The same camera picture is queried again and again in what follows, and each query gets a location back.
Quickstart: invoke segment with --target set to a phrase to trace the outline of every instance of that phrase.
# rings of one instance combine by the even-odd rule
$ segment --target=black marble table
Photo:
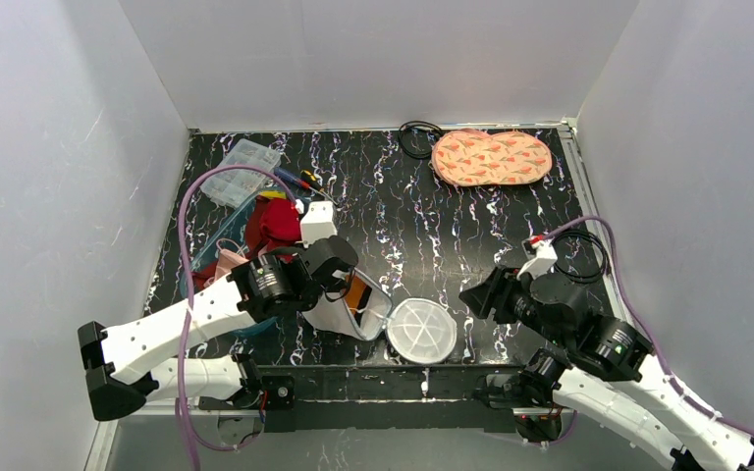
[[[476,368],[480,372],[524,364],[543,344],[537,335],[519,325],[497,326],[492,320],[476,319],[458,300],[460,291],[483,281],[494,264],[524,263],[522,240],[582,214],[558,130],[518,131],[548,144],[554,156],[550,174],[530,185],[472,188],[446,184],[428,161],[404,156],[394,131],[194,135],[145,314],[182,299],[176,215],[183,193],[191,181],[217,166],[232,145],[246,138],[281,151],[284,168],[309,169],[321,178],[342,203],[337,227],[359,250],[358,268],[378,281],[395,304],[425,297],[449,310],[458,324],[458,342],[444,367],[447,381],[451,375],[458,381],[459,375]],[[199,192],[188,214],[193,250],[229,214],[229,208],[216,206]],[[569,242],[558,251],[561,263],[574,270],[584,273],[596,268],[590,247]],[[589,287],[589,299],[595,310],[611,313],[602,283]],[[384,336],[365,342],[319,332],[298,315],[280,319],[275,327],[250,339],[225,335],[211,340],[194,347],[190,356],[218,357],[236,349],[251,353],[261,366],[291,367],[286,369],[307,376],[331,365],[346,371],[383,368],[386,375],[412,368],[404,366]],[[335,391],[316,394],[323,397]]]

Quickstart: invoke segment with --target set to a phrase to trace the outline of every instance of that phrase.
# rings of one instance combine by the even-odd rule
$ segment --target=metal frame
[[[583,215],[599,214],[597,204],[594,200],[594,194],[591,190],[591,184],[588,181],[588,174],[582,155],[579,151],[579,145],[576,142],[576,118],[563,118],[559,122],[542,122],[542,123],[462,123],[441,126],[444,130],[459,130],[462,128],[484,128],[484,129],[556,129],[559,132],[562,141],[565,162],[567,163],[568,173],[573,181],[574,192]],[[395,131],[395,128],[370,128],[370,129],[305,129],[305,130],[288,130],[288,132],[322,132],[322,131]],[[190,134],[199,133],[199,130],[189,130]],[[244,131],[244,132],[270,132],[270,131]],[[589,231],[594,233],[603,243],[608,244],[608,236],[605,229],[594,222],[586,223]],[[603,278],[606,290],[609,294],[612,312],[616,317],[629,322],[628,313],[620,301],[619,291],[615,280],[611,276]],[[148,403],[133,415],[174,415],[174,400],[167,399]],[[212,416],[212,417],[242,417],[254,416],[254,411],[247,410],[220,410],[209,411],[200,410],[197,406],[190,411],[195,416]],[[513,410],[514,415],[533,415],[545,414],[546,408],[519,407]],[[104,471],[108,465],[109,456],[114,444],[118,421],[101,422],[97,427],[90,453],[85,463],[85,471]]]

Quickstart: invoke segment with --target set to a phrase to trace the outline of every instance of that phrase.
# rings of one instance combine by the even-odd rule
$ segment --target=robotic arm
[[[754,438],[687,404],[634,327],[591,311],[586,291],[561,273],[548,240],[525,244],[521,269],[496,267],[460,294],[476,317],[521,322],[563,351],[540,349],[519,375],[518,390],[536,405],[578,410],[639,446],[672,470],[741,471],[754,465]]]
[[[291,261],[279,258],[292,255]],[[310,311],[326,293],[346,288],[346,274],[357,264],[354,249],[338,235],[315,240],[305,249],[276,250],[233,269],[195,296],[188,344],[277,316]],[[184,300],[121,326],[96,322],[79,329],[82,365],[94,418],[125,417],[148,401],[176,397]],[[188,395],[235,401],[261,390],[261,378],[247,355],[188,359]]]

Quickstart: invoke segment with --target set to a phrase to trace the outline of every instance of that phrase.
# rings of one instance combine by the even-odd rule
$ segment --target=open pouch
[[[379,285],[354,269],[348,293],[339,300],[322,297],[305,320],[320,331],[345,334],[358,340],[377,339],[386,328],[394,304]]]
[[[447,132],[432,148],[438,177],[458,186],[528,184],[551,171],[551,149],[524,132]]]

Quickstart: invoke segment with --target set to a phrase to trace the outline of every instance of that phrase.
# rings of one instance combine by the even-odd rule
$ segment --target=blue plastic basket
[[[203,248],[195,253],[195,256],[191,260],[193,272],[198,272],[218,260],[218,247],[216,242],[221,238],[233,240],[242,247],[246,246],[244,229],[246,228],[247,222],[249,222],[252,212],[255,210],[255,197],[264,191],[281,191],[281,189],[277,186],[259,189],[248,197],[241,206],[237,207],[236,210],[233,211],[233,214],[221,224],[218,231],[216,231],[215,234],[203,244]],[[184,298],[187,297],[187,281],[183,276],[181,276],[181,294]],[[270,318],[252,327],[235,330],[233,331],[233,334],[244,338],[252,337],[264,332],[275,323],[276,319]]]

